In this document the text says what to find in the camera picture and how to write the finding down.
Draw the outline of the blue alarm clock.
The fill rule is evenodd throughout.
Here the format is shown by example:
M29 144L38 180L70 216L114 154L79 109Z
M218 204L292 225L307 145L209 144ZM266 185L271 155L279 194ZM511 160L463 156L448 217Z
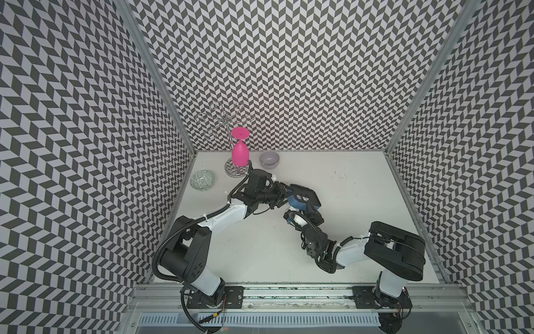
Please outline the blue alarm clock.
M317 212L321 207L315 191L297 184L289 186L287 201L291 207L303 212Z

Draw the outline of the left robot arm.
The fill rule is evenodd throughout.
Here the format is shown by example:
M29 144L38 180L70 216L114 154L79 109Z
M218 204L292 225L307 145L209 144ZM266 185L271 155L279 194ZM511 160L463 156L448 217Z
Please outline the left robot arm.
M227 195L221 208L201 217L175 220L167 239L152 259L152 273L164 281L181 283L211 299L222 299L225 281L207 267L211 240L231 225L253 215L260 205L282 207L291 188L267 171L253 168Z

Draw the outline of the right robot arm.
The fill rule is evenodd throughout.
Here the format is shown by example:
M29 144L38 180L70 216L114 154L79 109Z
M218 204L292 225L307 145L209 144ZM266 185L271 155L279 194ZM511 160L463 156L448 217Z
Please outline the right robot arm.
M412 309L406 285L422 281L426 263L426 243L420 236L374 221L368 235L335 242L310 220L308 213L291 211L286 220L300 232L301 248L328 274L367 260L382 267L375 285L352 288L356 308L399 313Z

